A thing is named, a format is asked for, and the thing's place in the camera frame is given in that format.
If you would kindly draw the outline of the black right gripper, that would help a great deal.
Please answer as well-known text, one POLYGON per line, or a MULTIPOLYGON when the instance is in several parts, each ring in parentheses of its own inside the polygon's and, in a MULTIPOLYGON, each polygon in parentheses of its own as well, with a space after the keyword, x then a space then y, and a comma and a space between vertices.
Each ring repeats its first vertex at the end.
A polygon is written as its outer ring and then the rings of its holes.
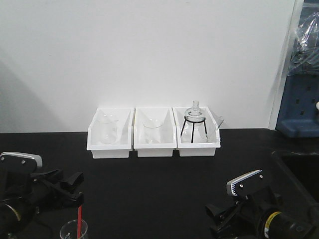
POLYGON ((267 187, 246 195, 239 205, 220 208, 206 204, 212 219, 210 232, 215 239, 243 239, 248 235, 257 239, 317 239, 319 227, 284 212, 280 200, 281 196, 267 187))

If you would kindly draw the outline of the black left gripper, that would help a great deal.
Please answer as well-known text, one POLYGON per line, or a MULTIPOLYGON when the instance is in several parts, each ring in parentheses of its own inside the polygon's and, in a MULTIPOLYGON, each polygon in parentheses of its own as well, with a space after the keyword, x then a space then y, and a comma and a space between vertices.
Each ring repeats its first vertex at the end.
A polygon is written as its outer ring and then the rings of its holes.
POLYGON ((60 198, 55 186, 69 192, 63 196, 64 207, 80 207, 84 194, 74 193, 84 181, 83 172, 76 172, 62 179, 62 170, 42 173, 10 172, 0 168, 0 237, 9 239, 10 234, 22 231, 37 214, 59 210, 60 198))

